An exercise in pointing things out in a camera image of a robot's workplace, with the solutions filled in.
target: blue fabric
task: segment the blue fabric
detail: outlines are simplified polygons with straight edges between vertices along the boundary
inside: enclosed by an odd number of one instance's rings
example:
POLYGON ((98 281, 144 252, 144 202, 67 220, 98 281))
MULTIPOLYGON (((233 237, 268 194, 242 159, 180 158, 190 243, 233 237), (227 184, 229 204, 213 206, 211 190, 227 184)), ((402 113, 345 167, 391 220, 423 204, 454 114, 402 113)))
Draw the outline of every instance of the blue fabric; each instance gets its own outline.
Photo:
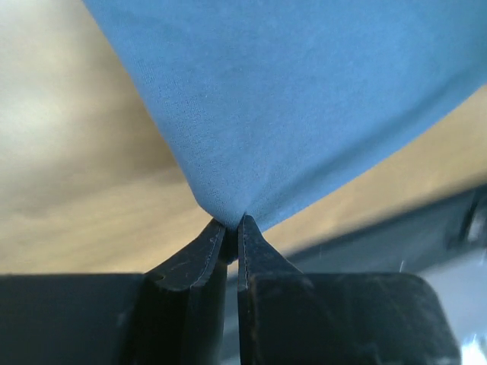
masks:
POLYGON ((85 0, 198 203, 271 227, 487 81, 486 0, 85 0))

